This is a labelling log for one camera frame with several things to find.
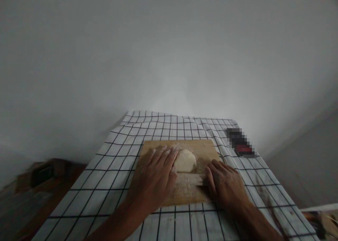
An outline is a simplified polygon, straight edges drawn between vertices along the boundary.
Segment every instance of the white tablecloth with black grid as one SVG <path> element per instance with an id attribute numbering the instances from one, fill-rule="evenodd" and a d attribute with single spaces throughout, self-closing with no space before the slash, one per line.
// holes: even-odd
<path id="1" fill-rule="evenodd" d="M 274 226 L 273 208 L 291 240 L 318 240 L 315 231 L 280 185 L 264 160 L 237 157 L 228 147 L 231 119 L 176 116 L 152 111 L 131 111 L 110 132 L 33 240 L 82 240 L 114 212 L 127 195 L 141 146 L 149 140 L 211 139 L 226 163 L 243 177 L 250 200 Z M 270 198 L 263 198 L 264 190 Z M 232 216 L 214 203 L 162 207 L 149 215 L 128 240 L 248 240 Z"/>

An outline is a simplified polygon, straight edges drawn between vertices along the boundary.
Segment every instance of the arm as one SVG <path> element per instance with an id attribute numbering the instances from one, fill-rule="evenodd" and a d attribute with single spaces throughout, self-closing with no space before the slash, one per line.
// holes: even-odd
<path id="1" fill-rule="evenodd" d="M 212 160 L 205 169 L 209 192 L 223 209 L 228 209 L 255 240 L 283 240 L 264 215 L 249 200 L 241 175 L 221 161 Z"/>
<path id="2" fill-rule="evenodd" d="M 162 205 L 174 189 L 177 177 L 173 163 L 178 149 L 166 148 L 149 152 L 134 193 L 128 192 L 125 201 L 86 241 L 125 240 Z"/>

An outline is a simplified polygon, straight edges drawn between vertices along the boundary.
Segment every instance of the hand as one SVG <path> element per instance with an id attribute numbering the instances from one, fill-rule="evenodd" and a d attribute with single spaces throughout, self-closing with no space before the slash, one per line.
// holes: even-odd
<path id="1" fill-rule="evenodd" d="M 134 193 L 128 192 L 127 195 L 126 200 L 137 201 L 146 214 L 157 210 L 175 186 L 177 173 L 173 163 L 179 150 L 173 147 L 166 149 L 167 146 L 164 146 L 149 152 Z"/>
<path id="2" fill-rule="evenodd" d="M 244 206 L 251 206 L 241 175 L 229 165 L 212 160 L 205 168 L 209 192 L 223 209 L 238 213 Z"/>

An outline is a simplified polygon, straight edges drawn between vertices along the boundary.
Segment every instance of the finger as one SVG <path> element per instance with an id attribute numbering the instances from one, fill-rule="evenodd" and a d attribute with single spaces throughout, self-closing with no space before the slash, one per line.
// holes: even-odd
<path id="1" fill-rule="evenodd" d="M 223 163 L 222 161 L 219 161 L 219 163 L 220 163 L 227 171 L 233 172 L 233 171 L 235 170 L 235 169 L 232 168 L 231 166 L 226 165 L 225 163 Z"/>
<path id="2" fill-rule="evenodd" d="M 212 173 L 211 173 L 211 170 L 209 169 L 209 167 L 205 167 L 205 176 L 206 176 L 207 183 L 208 183 L 209 193 L 210 193 L 211 197 L 214 198 L 217 194 L 217 191 L 216 191 L 214 178 L 212 176 Z"/>
<path id="3" fill-rule="evenodd" d="M 226 168 L 228 166 L 226 163 L 223 163 L 222 161 L 219 161 L 219 162 L 224 168 Z"/>
<path id="4" fill-rule="evenodd" d="M 212 163 L 208 164 L 208 168 L 211 170 L 211 173 L 214 175 L 219 175 L 222 172 L 220 172 Z"/>
<path id="5" fill-rule="evenodd" d="M 163 154 L 163 151 L 165 151 L 166 148 L 167 146 L 164 145 L 162 148 L 157 149 L 154 156 L 152 157 L 151 163 L 157 163 L 158 159 L 161 157 L 161 155 Z"/>
<path id="6" fill-rule="evenodd" d="M 159 157 L 158 162 L 161 164 L 164 164 L 165 160 L 167 159 L 168 155 L 171 154 L 173 150 L 173 147 L 170 147 L 169 149 L 166 149 L 163 154 Z"/>
<path id="7" fill-rule="evenodd" d="M 211 161 L 211 163 L 216 167 L 217 170 L 219 170 L 220 172 L 224 171 L 224 167 L 219 163 L 219 161 L 213 159 Z"/>
<path id="8" fill-rule="evenodd" d="M 233 172 L 238 173 L 238 171 L 237 171 L 236 169 L 232 168 L 232 167 L 229 166 L 229 165 L 228 165 L 228 168 L 229 168 L 230 170 L 232 170 Z"/>
<path id="9" fill-rule="evenodd" d="M 173 166 L 171 168 L 170 173 L 169 173 L 168 183 L 167 183 L 167 187 L 165 189 L 167 196 L 169 196 L 169 194 L 171 194 L 171 192 L 174 190 L 176 178 L 177 178 L 176 167 Z"/>
<path id="10" fill-rule="evenodd" d="M 149 149 L 149 151 L 148 151 L 148 154 L 149 154 L 149 157 L 148 157 L 148 163 L 151 162 L 151 160 L 152 160 L 152 158 L 153 158 L 155 152 L 156 152 L 156 149 Z"/>
<path id="11" fill-rule="evenodd" d="M 175 159 L 176 159 L 178 153 L 179 153 L 178 148 L 173 149 L 171 154 L 169 154 L 169 156 L 165 160 L 164 164 L 171 168 L 173 166 L 174 162 L 175 162 Z"/>

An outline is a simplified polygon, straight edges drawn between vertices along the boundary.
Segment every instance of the right hand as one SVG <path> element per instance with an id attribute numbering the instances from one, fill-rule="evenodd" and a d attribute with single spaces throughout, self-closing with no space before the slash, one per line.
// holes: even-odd
<path id="1" fill-rule="evenodd" d="M 210 195 L 223 209 L 239 213 L 244 206 L 252 206 L 237 170 L 214 159 L 205 168 L 205 173 Z"/>

